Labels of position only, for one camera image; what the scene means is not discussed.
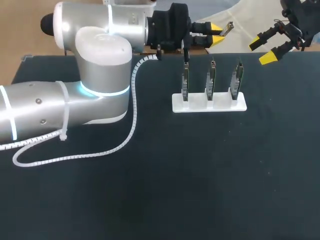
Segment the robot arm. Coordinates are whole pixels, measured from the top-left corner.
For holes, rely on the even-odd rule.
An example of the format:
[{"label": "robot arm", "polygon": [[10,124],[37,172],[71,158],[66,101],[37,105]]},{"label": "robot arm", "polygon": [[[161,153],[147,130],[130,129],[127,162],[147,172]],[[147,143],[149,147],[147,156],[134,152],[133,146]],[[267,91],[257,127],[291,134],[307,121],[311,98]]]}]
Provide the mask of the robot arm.
[{"label": "robot arm", "polygon": [[[44,16],[42,31],[54,36],[61,49],[75,53],[75,35],[83,27],[103,28],[107,34],[127,39],[132,50],[142,53],[144,46],[161,52],[184,50],[185,62],[189,61],[191,47],[210,48],[224,40],[234,28],[232,22],[225,29],[211,22],[192,23],[186,4],[173,3],[168,11],[154,11],[146,17],[139,8],[118,5],[59,2],[54,13]],[[203,34],[192,36],[191,33]]]},{"label": "robot arm", "polygon": [[282,15],[288,20],[275,20],[274,27],[259,33],[250,44],[254,51],[267,43],[276,33],[285,34],[290,41],[286,41],[279,47],[274,47],[259,60],[262,65],[276,62],[288,53],[292,48],[302,51],[309,47],[314,36],[320,32],[320,1],[318,0],[280,0],[283,8]]}]

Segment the blue led light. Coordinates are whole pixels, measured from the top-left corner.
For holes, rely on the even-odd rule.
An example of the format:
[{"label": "blue led light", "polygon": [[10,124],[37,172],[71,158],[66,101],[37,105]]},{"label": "blue led light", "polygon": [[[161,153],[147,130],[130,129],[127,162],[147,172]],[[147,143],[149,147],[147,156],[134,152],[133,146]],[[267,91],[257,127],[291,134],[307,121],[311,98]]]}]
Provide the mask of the blue led light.
[{"label": "blue led light", "polygon": [[113,97],[113,96],[118,96],[118,95],[121,95],[121,94],[126,93],[126,92],[130,89],[130,85],[129,85],[125,90],[122,90],[122,91],[103,93],[103,92],[92,91],[92,90],[86,88],[86,87],[83,85],[82,82],[80,82],[80,85],[81,85],[82,89],[85,90],[87,93],[92,94],[92,95],[97,96],[97,97]]},{"label": "blue led light", "polygon": [[10,120],[11,131],[12,131],[12,140],[15,141],[15,140],[17,140],[18,136],[17,136],[17,127],[16,127],[16,122],[15,122],[15,117],[12,114],[12,107],[11,107],[11,104],[10,104],[10,101],[9,101],[9,98],[8,98],[8,95],[7,95],[7,92],[4,88],[4,86],[0,86],[0,91],[3,96],[6,110],[9,112],[9,120]]}]

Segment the cable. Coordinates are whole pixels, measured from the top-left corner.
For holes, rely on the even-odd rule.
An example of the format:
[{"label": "cable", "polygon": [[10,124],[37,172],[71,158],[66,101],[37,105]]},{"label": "cable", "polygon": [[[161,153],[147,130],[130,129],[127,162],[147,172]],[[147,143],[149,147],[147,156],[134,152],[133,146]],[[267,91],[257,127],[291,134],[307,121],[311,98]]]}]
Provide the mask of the cable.
[{"label": "cable", "polygon": [[131,76],[131,92],[132,92],[132,103],[133,103],[133,121],[132,121],[132,127],[131,130],[127,136],[127,138],[117,147],[103,151],[103,152],[97,152],[97,153],[91,153],[91,154],[78,154],[78,155],[70,155],[70,156],[63,156],[63,157],[57,157],[49,160],[43,160],[43,161],[36,161],[36,162],[31,162],[31,163],[21,163],[18,162],[18,157],[24,153],[26,150],[43,143],[45,141],[48,141],[50,139],[53,139],[57,136],[59,136],[62,133],[62,130],[57,130],[39,137],[34,137],[30,138],[28,140],[20,141],[20,142],[14,142],[10,144],[4,144],[0,145],[0,151],[1,150],[7,150],[7,149],[13,149],[13,148],[18,148],[22,147],[19,149],[13,156],[12,161],[16,166],[19,167],[34,167],[34,166],[40,166],[44,164],[50,164],[50,163],[55,163],[55,162],[60,162],[60,161],[65,161],[65,160],[73,160],[73,159],[84,159],[84,158],[95,158],[95,157],[101,157],[101,156],[106,156],[109,154],[112,154],[116,151],[119,151],[122,149],[132,138],[135,129],[136,129],[136,124],[137,124],[137,114],[138,114],[138,108],[137,108],[137,97],[136,97],[136,75],[138,72],[139,67],[145,63],[148,60],[157,60],[156,55],[148,55],[144,58],[142,58],[134,67],[132,76]]}]

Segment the black robot end effector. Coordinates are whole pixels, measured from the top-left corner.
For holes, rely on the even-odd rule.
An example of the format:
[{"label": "black robot end effector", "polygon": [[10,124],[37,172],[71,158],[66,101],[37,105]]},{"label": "black robot end effector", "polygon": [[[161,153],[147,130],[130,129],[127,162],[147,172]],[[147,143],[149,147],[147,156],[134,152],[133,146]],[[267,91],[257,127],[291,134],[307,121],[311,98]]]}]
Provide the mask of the black robot end effector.
[{"label": "black robot end effector", "polygon": [[[234,28],[229,22],[224,29],[211,22],[191,22],[186,4],[173,3],[168,11],[154,11],[148,21],[147,46],[156,50],[158,46],[165,52],[183,49],[184,61],[189,61],[191,47],[210,48],[223,41]],[[190,33],[204,36],[191,36]]]}]

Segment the black surface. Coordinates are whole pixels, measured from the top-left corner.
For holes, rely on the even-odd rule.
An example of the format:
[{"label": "black surface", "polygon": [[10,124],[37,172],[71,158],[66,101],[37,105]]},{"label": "black surface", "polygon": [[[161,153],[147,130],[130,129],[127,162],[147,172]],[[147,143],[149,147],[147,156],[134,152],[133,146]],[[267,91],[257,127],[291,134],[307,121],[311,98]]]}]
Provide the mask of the black surface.
[{"label": "black surface", "polygon": [[[227,89],[238,57],[214,55],[216,91]],[[123,150],[32,168],[12,164],[15,150],[1,152],[0,239],[319,239],[320,53],[266,66],[259,57],[241,55],[246,112],[173,113],[183,58],[164,56],[137,75],[137,129]],[[210,59],[191,57],[194,91]],[[73,57],[27,58],[14,82],[56,80],[79,80]],[[21,161],[111,149],[131,113],[73,128]]]}]

